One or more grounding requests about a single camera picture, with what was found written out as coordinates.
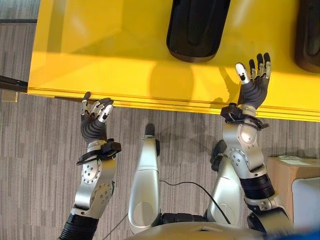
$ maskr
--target floor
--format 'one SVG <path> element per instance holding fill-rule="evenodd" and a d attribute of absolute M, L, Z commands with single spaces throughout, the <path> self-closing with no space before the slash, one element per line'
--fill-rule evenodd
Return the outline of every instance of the floor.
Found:
<path fill-rule="evenodd" d="M 0 1 L 0 75 L 28 80 L 36 24 L 21 20 L 36 19 L 38 5 L 39 0 Z M 19 95 L 18 103 L 0 102 L 0 239 L 55 239 L 60 235 L 81 179 L 81 168 L 75 163 L 86 150 L 80 107 L 77 102 L 26 94 Z M 266 157 L 320 158 L 320 123 L 264 120 L 270 127 L 259 133 L 258 143 Z M 209 191 L 214 185 L 216 174 L 209 159 L 222 137 L 220 116 L 115 108 L 107 132 L 122 144 L 122 152 L 117 157 L 114 195 L 99 222 L 96 240 L 131 236 L 125 217 L 130 185 L 144 127 L 150 122 L 161 142 L 161 179 L 194 181 Z M 202 215 L 208 203 L 208 196 L 196 186 L 161 185 L 162 212 Z M 248 214 L 243 204 L 242 226 Z"/>

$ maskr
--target robot finger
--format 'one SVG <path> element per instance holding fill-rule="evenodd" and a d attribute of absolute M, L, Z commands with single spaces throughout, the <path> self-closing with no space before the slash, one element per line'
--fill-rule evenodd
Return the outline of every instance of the robot finger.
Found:
<path fill-rule="evenodd" d="M 114 106 L 112 104 L 107 105 L 100 113 L 98 120 L 102 123 L 107 121 L 108 116 L 112 113 Z"/>
<path fill-rule="evenodd" d="M 82 104 L 81 104 L 81 115 L 85 115 L 85 114 L 89 114 L 88 112 L 88 101 L 89 101 L 89 98 L 91 96 L 91 93 L 89 91 L 87 91 L 83 97 L 83 100 L 82 100 Z"/>
<path fill-rule="evenodd" d="M 112 105 L 114 101 L 111 98 L 103 98 L 99 100 L 100 105 L 98 106 L 98 112 L 95 114 L 95 117 L 99 117 L 102 114 L 102 111 L 109 105 Z"/>
<path fill-rule="evenodd" d="M 264 58 L 262 57 L 262 54 L 259 53 L 259 54 L 256 56 L 256 59 L 257 59 L 257 61 L 258 61 L 258 73 L 257 73 L 257 76 L 262 76 L 262 74 L 263 74 L 264 71 L 265 71 Z"/>
<path fill-rule="evenodd" d="M 247 84 L 247 83 L 250 82 L 250 78 L 248 76 L 247 70 L 246 70 L 245 66 L 241 62 L 238 62 L 235 65 L 235 71 L 238 74 L 242 85 Z"/>
<path fill-rule="evenodd" d="M 269 79 L 271 75 L 271 60 L 270 60 L 269 53 L 266 52 L 263 55 L 263 58 L 264 58 L 265 77 Z"/>
<path fill-rule="evenodd" d="M 103 104 L 104 106 L 108 106 L 108 105 L 114 103 L 114 101 L 113 101 L 111 98 L 109 98 L 109 97 L 103 98 L 103 99 L 101 99 L 99 102 L 100 102 L 101 104 Z"/>
<path fill-rule="evenodd" d="M 255 66 L 255 61 L 253 59 L 249 60 L 249 66 L 250 66 L 250 80 L 253 80 L 256 78 L 256 66 Z"/>
<path fill-rule="evenodd" d="M 98 114 L 98 112 L 103 108 L 104 106 L 103 106 L 103 104 L 101 104 L 100 103 L 100 101 L 98 100 L 98 101 L 96 101 L 93 105 L 92 105 L 92 107 L 91 107 L 91 109 L 90 109 L 90 115 L 91 116 L 97 116 L 97 114 Z"/>

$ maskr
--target black cable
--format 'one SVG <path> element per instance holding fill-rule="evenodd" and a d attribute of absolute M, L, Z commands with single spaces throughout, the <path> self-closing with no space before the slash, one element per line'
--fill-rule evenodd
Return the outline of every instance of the black cable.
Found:
<path fill-rule="evenodd" d="M 176 184 L 171 184 L 171 183 L 168 183 L 167 181 L 165 180 L 160 180 L 159 182 L 164 182 L 170 186 L 177 186 L 177 185 L 180 185 L 180 184 L 194 184 L 194 185 L 197 185 L 198 187 L 200 187 L 203 191 L 205 191 L 205 193 L 211 198 L 211 200 L 213 201 L 213 203 L 215 204 L 215 206 L 219 209 L 219 211 L 221 212 L 221 214 L 223 215 L 224 219 L 226 220 L 226 222 L 228 224 L 231 224 L 228 217 L 225 215 L 224 211 L 222 211 L 222 209 L 219 207 L 219 205 L 217 204 L 217 202 L 214 200 L 214 198 L 211 196 L 211 194 L 203 187 L 201 186 L 200 184 L 196 183 L 196 182 L 193 182 L 193 181 L 182 181 L 182 182 L 179 182 L 179 183 L 176 183 Z M 117 225 L 115 225 L 115 227 L 102 239 L 102 240 L 106 240 L 107 237 L 109 237 L 113 231 L 126 219 L 126 217 L 128 216 L 128 213 L 117 223 Z"/>
<path fill-rule="evenodd" d="M 200 184 L 196 183 L 196 182 L 193 182 L 193 181 L 182 181 L 182 182 L 179 182 L 179 183 L 176 183 L 176 184 L 171 184 L 171 183 L 168 183 L 167 181 L 165 180 L 160 180 L 160 182 L 164 182 L 170 186 L 177 186 L 177 185 L 180 185 L 180 184 L 194 184 L 194 185 L 197 185 L 198 187 L 200 187 L 203 191 L 205 191 L 205 193 L 211 198 L 211 200 L 213 201 L 214 205 L 219 209 L 219 211 L 221 212 L 221 214 L 223 215 L 224 219 L 226 220 L 226 222 L 228 224 L 231 224 L 229 219 L 227 218 L 227 216 L 225 215 L 224 211 L 222 211 L 222 209 L 219 207 L 218 203 L 214 200 L 214 198 L 211 196 L 211 194 L 203 187 L 201 186 Z"/>
<path fill-rule="evenodd" d="M 112 232 L 126 219 L 127 216 L 128 213 L 118 222 L 117 225 L 115 225 L 115 227 L 102 240 L 106 240 L 107 237 L 109 237 L 112 234 Z"/>

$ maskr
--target yellow tabletop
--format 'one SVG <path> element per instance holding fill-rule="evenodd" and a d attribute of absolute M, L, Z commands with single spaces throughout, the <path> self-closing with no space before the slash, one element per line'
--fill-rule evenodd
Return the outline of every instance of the yellow tabletop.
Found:
<path fill-rule="evenodd" d="M 258 117 L 320 122 L 320 74 L 294 62 L 298 0 L 232 0 L 216 56 L 187 63 L 170 55 L 172 0 L 43 0 L 29 94 L 116 106 L 219 114 L 237 102 L 237 62 L 269 52 L 272 73 Z"/>

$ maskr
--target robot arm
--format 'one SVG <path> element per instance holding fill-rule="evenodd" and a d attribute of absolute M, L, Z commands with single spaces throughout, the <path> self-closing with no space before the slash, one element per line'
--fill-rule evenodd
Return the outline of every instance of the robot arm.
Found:
<path fill-rule="evenodd" d="M 268 53 L 257 55 L 258 71 L 251 59 L 250 77 L 242 63 L 235 69 L 241 80 L 238 106 L 231 103 L 221 110 L 225 118 L 223 139 L 227 155 L 239 177 L 244 191 L 244 201 L 252 213 L 248 216 L 249 227 L 262 232 L 291 231 L 292 224 L 286 210 L 275 192 L 264 165 L 264 156 L 257 144 L 257 133 L 268 125 L 255 116 L 256 109 L 267 96 L 271 74 Z"/>
<path fill-rule="evenodd" d="M 121 145 L 107 139 L 106 134 L 106 120 L 113 110 L 113 100 L 96 101 L 89 112 L 89 97 L 87 92 L 81 111 L 81 134 L 88 144 L 87 153 L 77 162 L 82 166 L 81 184 L 61 240 L 91 240 L 114 191 L 116 153 L 121 151 Z"/>

